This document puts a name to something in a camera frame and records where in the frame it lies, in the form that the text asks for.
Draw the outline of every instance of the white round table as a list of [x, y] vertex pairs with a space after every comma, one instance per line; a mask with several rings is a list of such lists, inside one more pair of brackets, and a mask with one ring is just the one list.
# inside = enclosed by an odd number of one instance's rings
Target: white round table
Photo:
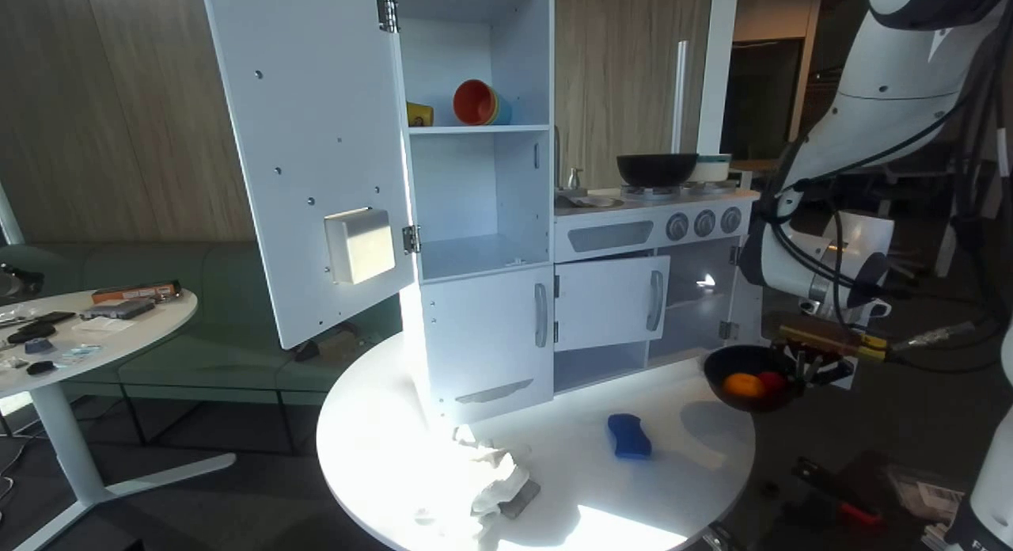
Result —
[[[341, 507], [385, 545], [450, 551], [415, 511], [440, 489], [403, 334], [341, 375], [317, 424], [324, 478]], [[628, 411], [653, 444], [649, 461], [619, 460], [606, 418]], [[651, 368], [471, 424], [475, 438], [521, 449], [541, 493], [517, 520], [500, 518], [482, 547], [669, 551], [722, 518], [753, 467], [753, 418], [717, 400], [695, 361]]]
[[[48, 337], [54, 348], [47, 352], [25, 353], [22, 345], [0, 352], [0, 364], [4, 366], [7, 365], [4, 360], [14, 357], [28, 363], [54, 361], [58, 366], [57, 370], [41, 375], [28, 375], [25, 368], [0, 368], [0, 397], [28, 391], [32, 405], [46, 428], [46, 435], [56, 451], [60, 467], [77, 496], [76, 502], [18, 545], [14, 551], [42, 548], [98, 503], [221, 470], [235, 462], [235, 455], [225, 454], [106, 486], [95, 469], [81, 429], [78, 428], [70, 404], [60, 388], [60, 382], [65, 379], [112, 363], [172, 333], [193, 316], [197, 302], [197, 296], [183, 291], [179, 298], [160, 303], [154, 310], [134, 317], [130, 320], [134, 321], [131, 327], [107, 335], [75, 330], [75, 326], [82, 323], [80, 317], [75, 316], [56, 324], [57, 333]], [[91, 305], [91, 292], [77, 292], [4, 306], [0, 312], [4, 313], [4, 319], [11, 314], [33, 317], [51, 312], [80, 313]], [[6, 339], [17, 328], [3, 328], [0, 330], [0, 338]], [[101, 345], [101, 349], [80, 361], [67, 361], [63, 358], [64, 352], [82, 344]]]

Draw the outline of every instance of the white robot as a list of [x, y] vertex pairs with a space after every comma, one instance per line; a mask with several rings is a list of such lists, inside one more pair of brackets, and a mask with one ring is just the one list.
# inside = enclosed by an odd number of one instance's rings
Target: white robot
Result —
[[[869, 0], [870, 13], [848, 56], [833, 107], [788, 147], [761, 199], [761, 219], [739, 261], [747, 280], [825, 308], [853, 309], [875, 298], [887, 269], [892, 223], [846, 216], [845, 248], [838, 258], [836, 237], [797, 233], [787, 219], [811, 180], [911, 154], [933, 140], [950, 115], [962, 117], [958, 111], [971, 103], [966, 90], [992, 85], [991, 62], [984, 75], [966, 82], [981, 45], [995, 34], [1004, 53], [1009, 50], [1009, 2]], [[1004, 130], [999, 147], [1000, 168], [1008, 175]], [[959, 187], [957, 198], [962, 198]], [[969, 216], [968, 209], [961, 213]], [[972, 228], [957, 231], [960, 245], [975, 244], [967, 240]], [[1013, 328], [1003, 342], [1002, 361], [1013, 381]], [[999, 425], [947, 544], [949, 551], [1013, 550], [1013, 411]]]

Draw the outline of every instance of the table leg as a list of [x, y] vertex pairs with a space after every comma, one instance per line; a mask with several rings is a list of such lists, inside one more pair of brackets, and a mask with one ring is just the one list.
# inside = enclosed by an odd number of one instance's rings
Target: table leg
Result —
[[77, 501], [18, 545], [14, 551], [35, 551], [43, 548], [80, 516], [103, 501], [221, 470], [236, 461], [235, 454], [224, 454], [106, 488], [101, 476], [98, 475], [95, 461], [91, 458], [88, 445], [84, 442], [60, 384], [40, 386], [38, 389], [31, 391], [31, 402], [35, 406], [40, 420], [43, 421], [50, 443], [53, 444], [60, 468], [63, 469], [71, 489], [74, 490], [74, 495], [77, 496]]

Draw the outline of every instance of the black floor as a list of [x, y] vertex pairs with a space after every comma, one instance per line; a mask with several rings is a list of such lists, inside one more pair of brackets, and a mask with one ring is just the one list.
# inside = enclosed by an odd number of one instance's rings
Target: black floor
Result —
[[[908, 220], [900, 224], [895, 240], [934, 255], [940, 230], [938, 222]], [[1010, 261], [1000, 259], [996, 236], [990, 236], [990, 262], [1009, 280]], [[966, 272], [965, 263], [958, 259], [950, 280], [934, 281], [925, 289], [954, 294], [965, 287], [958, 281]], [[790, 308], [793, 303], [785, 296], [771, 294], [765, 308]], [[897, 303], [892, 316], [878, 328], [909, 335], [973, 316], [973, 310], [951, 303]], [[933, 367], [969, 367], [995, 359], [998, 346], [999, 340], [994, 339], [962, 351], [920, 353], [913, 361]], [[835, 470], [863, 451], [876, 450], [908, 466], [972, 483], [995, 425], [1011, 402], [1013, 393], [999, 367], [952, 377], [864, 364], [851, 391], [828, 388], [810, 393], [785, 410], [756, 418], [753, 475], [726, 523], [746, 541], [764, 533], [777, 515], [779, 502], [761, 495], [760, 487], [767, 481], [786, 482], [798, 456]], [[157, 430], [189, 406], [153, 400], [142, 407], [145, 425]], [[78, 411], [87, 416], [101, 410], [102, 405], [95, 404]], [[331, 496], [312, 456], [314, 410], [296, 409], [292, 417], [301, 449], [310, 456], [241, 454], [225, 471], [102, 505], [50, 549], [120, 551], [137, 539], [155, 551], [384, 549], [347, 519]], [[86, 425], [99, 470], [109, 482], [221, 452], [106, 444], [135, 442], [122, 406], [112, 407], [97, 423]], [[280, 426], [277, 410], [270, 406], [210, 404], [192, 413], [162, 442], [284, 451]], [[22, 442], [0, 439], [0, 465], [14, 456]], [[0, 502], [0, 550], [16, 546], [72, 498], [44, 440], [30, 444], [10, 475], [17, 485]]]

